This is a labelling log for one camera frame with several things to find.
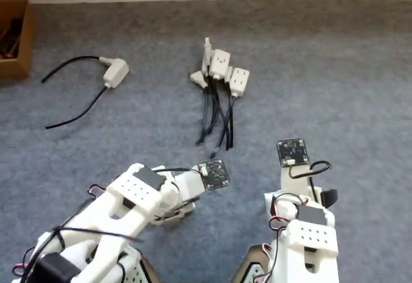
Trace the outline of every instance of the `white robot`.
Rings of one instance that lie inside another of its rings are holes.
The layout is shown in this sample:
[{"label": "white robot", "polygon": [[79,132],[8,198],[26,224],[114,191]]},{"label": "white robot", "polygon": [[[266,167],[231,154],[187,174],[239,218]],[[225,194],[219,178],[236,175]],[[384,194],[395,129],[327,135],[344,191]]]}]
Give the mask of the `white robot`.
[{"label": "white robot", "polygon": [[[339,283],[335,217],[327,209],[337,191],[323,191],[312,181],[331,166],[310,164],[302,139],[279,141],[277,151],[281,190],[265,194],[269,227],[277,237],[252,258],[250,251],[232,282]],[[184,172],[174,177],[171,171]],[[147,224],[181,218],[194,210],[201,193],[227,185],[221,160],[192,169],[134,164],[102,195],[40,236],[13,283],[154,283],[130,242]]]},{"label": "white robot", "polygon": [[[171,171],[184,171],[173,176]],[[149,224],[194,210],[206,190],[229,185],[221,160],[192,169],[133,164],[104,193],[38,239],[13,283],[151,283],[140,252],[129,243]]]},{"label": "white robot", "polygon": [[335,217],[327,209],[336,202],[337,191],[323,191],[312,181],[331,165],[310,164],[302,139],[279,141],[277,152],[281,189],[265,194],[269,228],[276,239],[255,250],[266,255],[263,259],[249,251],[234,282],[339,283]]}]

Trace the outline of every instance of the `gray carpet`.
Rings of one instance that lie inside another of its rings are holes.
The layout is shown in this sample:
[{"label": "gray carpet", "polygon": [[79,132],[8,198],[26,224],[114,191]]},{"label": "gray carpet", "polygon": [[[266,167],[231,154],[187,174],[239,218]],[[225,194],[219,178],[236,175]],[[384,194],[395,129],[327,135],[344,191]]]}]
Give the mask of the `gray carpet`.
[{"label": "gray carpet", "polygon": [[[36,5],[32,77],[0,89],[1,276],[47,229],[134,162],[192,166],[203,100],[189,82],[204,36],[251,71],[235,106],[235,148],[220,152],[229,188],[208,192],[174,228],[148,227],[139,247],[166,283],[228,282],[252,244],[270,241],[263,193],[279,189],[275,142],[306,140],[332,208],[341,282],[412,282],[412,3],[228,1]],[[82,120],[102,85],[83,54],[131,67]]]}]

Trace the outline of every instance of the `black circuit board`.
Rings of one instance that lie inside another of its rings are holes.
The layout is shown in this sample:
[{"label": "black circuit board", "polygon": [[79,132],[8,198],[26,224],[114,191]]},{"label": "black circuit board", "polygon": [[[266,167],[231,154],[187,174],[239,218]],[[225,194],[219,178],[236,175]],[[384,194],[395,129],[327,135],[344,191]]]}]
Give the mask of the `black circuit board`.
[{"label": "black circuit board", "polygon": [[199,163],[198,168],[206,190],[216,190],[229,185],[229,174],[222,160]]},{"label": "black circuit board", "polygon": [[309,156],[304,140],[279,140],[276,144],[277,154],[281,167],[309,164]]}]

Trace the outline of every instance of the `white plug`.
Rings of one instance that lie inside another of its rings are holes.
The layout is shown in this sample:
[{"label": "white plug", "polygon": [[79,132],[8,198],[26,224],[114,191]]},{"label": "white plug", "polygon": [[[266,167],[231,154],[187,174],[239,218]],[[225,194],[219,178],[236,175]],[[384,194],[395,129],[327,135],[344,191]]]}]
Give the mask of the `white plug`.
[{"label": "white plug", "polygon": [[229,60],[230,53],[223,50],[214,50],[209,75],[216,80],[223,79],[229,67]]},{"label": "white plug", "polygon": [[245,69],[235,68],[233,70],[229,84],[232,96],[238,97],[244,94],[249,74],[250,72]]},{"label": "white plug", "polygon": [[230,82],[230,78],[232,76],[233,73],[233,67],[229,66],[226,70],[226,74],[225,74],[225,83]]},{"label": "white plug", "polygon": [[119,83],[122,82],[127,73],[129,73],[129,66],[123,59],[100,57],[99,61],[109,66],[108,70],[104,73],[103,76],[104,85],[107,88],[116,88]]},{"label": "white plug", "polygon": [[205,38],[205,51],[203,52],[203,60],[201,62],[201,72],[203,75],[207,76],[209,75],[209,72],[207,71],[207,67],[210,66],[211,64],[211,58],[212,58],[212,44],[211,41],[209,40],[208,37]]},{"label": "white plug", "polygon": [[195,84],[198,84],[203,89],[207,87],[205,77],[203,76],[201,71],[197,71],[191,74],[191,81],[194,82]]}]

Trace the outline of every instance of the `brown cardboard box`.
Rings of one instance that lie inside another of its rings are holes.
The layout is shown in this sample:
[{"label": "brown cardboard box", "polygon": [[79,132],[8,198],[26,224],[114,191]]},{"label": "brown cardboard box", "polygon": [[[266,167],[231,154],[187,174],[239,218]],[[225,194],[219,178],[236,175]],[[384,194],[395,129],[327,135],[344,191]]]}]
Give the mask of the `brown cardboard box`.
[{"label": "brown cardboard box", "polygon": [[13,18],[23,18],[19,54],[16,59],[0,59],[0,80],[26,78],[32,68],[35,21],[29,0],[0,0],[0,28],[6,28]]}]

